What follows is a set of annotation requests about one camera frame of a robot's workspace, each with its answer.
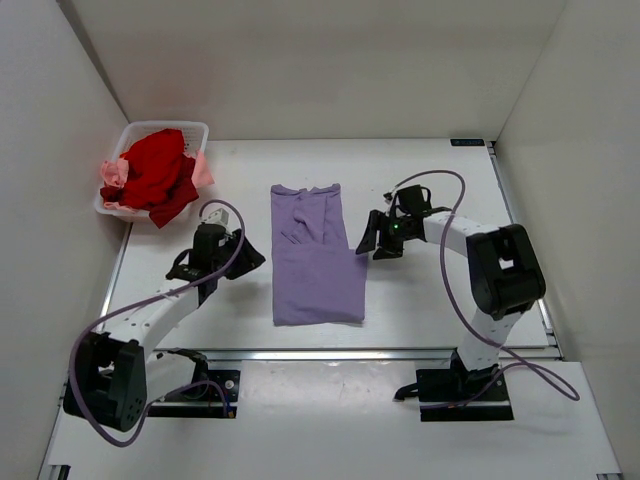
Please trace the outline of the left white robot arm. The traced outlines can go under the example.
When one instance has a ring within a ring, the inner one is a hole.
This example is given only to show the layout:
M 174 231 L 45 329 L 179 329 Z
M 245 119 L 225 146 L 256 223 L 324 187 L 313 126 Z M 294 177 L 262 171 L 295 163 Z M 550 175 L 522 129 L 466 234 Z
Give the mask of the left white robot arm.
M 211 378 L 204 354 L 157 348 L 205 304 L 220 280 L 236 280 L 264 264 L 245 227 L 230 228 L 229 218 L 239 214 L 226 201 L 206 202 L 191 247 L 173 260 L 159 290 L 104 315 L 76 339 L 62 401 L 66 414 L 86 420 L 119 447 L 126 443 L 111 431 L 138 435 L 152 405 L 166 398 L 198 399 L 215 392 L 223 416 L 230 416 L 228 396 Z

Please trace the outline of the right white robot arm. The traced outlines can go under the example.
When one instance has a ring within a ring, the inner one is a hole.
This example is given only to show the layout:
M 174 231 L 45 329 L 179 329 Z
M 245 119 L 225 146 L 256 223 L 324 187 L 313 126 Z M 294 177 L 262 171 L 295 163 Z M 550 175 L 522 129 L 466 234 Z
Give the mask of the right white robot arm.
M 441 256 L 455 252 L 467 260 L 476 305 L 448 368 L 424 371 L 396 397 L 429 393 L 435 401 L 461 402 L 480 395 L 497 379 L 499 356 L 514 325 L 546 291 L 529 236 L 519 224 L 480 224 L 451 208 L 433 207 L 430 191 L 420 185 L 386 198 L 386 211 L 370 211 L 357 253 L 397 259 L 410 240 L 438 245 Z

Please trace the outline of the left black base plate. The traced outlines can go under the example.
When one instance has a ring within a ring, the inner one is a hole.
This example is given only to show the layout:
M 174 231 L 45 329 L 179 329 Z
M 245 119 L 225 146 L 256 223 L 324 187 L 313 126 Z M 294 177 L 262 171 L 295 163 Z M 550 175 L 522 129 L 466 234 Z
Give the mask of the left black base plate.
M 188 390 L 172 393 L 173 388 L 151 404 L 151 418 L 235 419 L 241 386 L 241 371 L 215 366 L 201 352 L 178 349 L 163 353 L 189 359 L 194 364 L 192 379 L 196 383 Z

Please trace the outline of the aluminium rail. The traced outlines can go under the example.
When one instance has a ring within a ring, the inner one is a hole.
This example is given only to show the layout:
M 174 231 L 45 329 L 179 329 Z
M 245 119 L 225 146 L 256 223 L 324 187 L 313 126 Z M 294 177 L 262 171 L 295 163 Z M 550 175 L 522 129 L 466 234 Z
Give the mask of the aluminium rail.
M 199 349 L 210 361 L 435 361 L 446 363 L 451 349 L 355 348 L 355 349 Z

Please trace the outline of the white plastic basket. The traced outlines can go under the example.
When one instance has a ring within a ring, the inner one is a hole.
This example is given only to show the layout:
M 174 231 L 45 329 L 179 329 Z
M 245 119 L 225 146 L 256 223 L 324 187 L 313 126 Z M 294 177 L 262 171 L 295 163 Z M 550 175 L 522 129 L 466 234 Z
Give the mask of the white plastic basket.
M 198 153 L 204 153 L 206 151 L 209 127 L 203 122 L 179 120 L 136 121 L 127 125 L 123 130 L 109 158 L 109 162 L 118 160 L 120 155 L 126 152 L 135 142 L 165 129 L 174 129 L 182 132 L 185 154 L 196 157 Z M 94 209 L 98 214 L 112 216 L 127 223 L 151 222 L 148 211 L 128 212 L 117 209 L 107 209 L 104 206 L 100 192 L 97 192 L 95 195 Z

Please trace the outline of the purple t-shirt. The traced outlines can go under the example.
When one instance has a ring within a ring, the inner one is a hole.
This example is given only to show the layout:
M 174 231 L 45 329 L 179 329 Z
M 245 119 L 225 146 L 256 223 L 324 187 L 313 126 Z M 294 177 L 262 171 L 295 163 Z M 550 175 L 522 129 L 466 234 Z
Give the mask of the purple t-shirt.
M 270 198 L 273 323 L 362 324 L 368 258 L 349 247 L 341 186 L 274 185 Z

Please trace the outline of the pink t-shirt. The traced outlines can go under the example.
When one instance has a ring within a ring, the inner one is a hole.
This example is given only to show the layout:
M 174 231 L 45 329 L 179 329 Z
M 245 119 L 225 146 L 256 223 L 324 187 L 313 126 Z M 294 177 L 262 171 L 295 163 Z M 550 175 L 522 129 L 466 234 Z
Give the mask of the pink t-shirt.
M 204 153 L 198 153 L 196 157 L 186 155 L 195 160 L 195 166 L 192 173 L 192 182 L 195 188 L 213 185 L 214 178 L 210 172 Z M 122 188 L 127 180 L 128 162 L 124 158 L 119 158 L 115 162 L 105 162 L 101 167 L 101 176 L 104 186 L 100 189 L 100 195 L 103 199 L 104 206 L 107 209 L 117 209 L 128 212 L 148 211 L 151 218 L 161 216 L 169 216 L 173 218 L 179 214 L 187 205 L 170 204 L 149 210 L 133 209 L 119 202 Z

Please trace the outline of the dark red t-shirt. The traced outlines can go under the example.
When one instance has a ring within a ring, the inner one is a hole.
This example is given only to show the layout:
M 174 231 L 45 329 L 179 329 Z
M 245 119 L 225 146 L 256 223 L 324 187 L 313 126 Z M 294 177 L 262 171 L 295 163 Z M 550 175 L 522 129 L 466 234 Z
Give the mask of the dark red t-shirt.
M 163 228 L 187 214 L 198 199 L 199 159 L 180 154 L 159 164 L 119 158 L 101 168 L 97 213 L 127 223 L 151 223 Z

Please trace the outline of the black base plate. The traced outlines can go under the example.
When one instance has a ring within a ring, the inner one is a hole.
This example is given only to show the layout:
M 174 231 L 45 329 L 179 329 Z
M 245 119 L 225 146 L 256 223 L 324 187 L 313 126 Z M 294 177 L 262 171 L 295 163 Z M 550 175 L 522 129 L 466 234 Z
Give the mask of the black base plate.
M 241 371 L 215 366 L 201 352 L 178 349 L 163 353 L 189 359 L 194 364 L 192 379 L 196 383 L 188 390 L 172 393 L 173 388 L 151 404 L 151 418 L 235 419 L 241 386 Z
M 514 413 L 504 375 L 489 386 L 472 386 L 464 393 L 450 369 L 419 369 L 416 381 L 400 387 L 393 400 L 419 400 L 422 422 L 513 421 Z

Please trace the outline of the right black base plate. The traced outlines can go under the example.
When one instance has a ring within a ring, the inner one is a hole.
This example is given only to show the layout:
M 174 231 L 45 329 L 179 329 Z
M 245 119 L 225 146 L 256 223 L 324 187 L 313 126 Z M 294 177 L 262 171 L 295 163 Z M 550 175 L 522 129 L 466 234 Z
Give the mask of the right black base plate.
M 416 381 L 400 387 L 393 400 L 419 400 L 422 422 L 513 421 L 514 413 L 504 375 L 489 386 L 472 386 L 464 393 L 450 369 L 419 369 Z

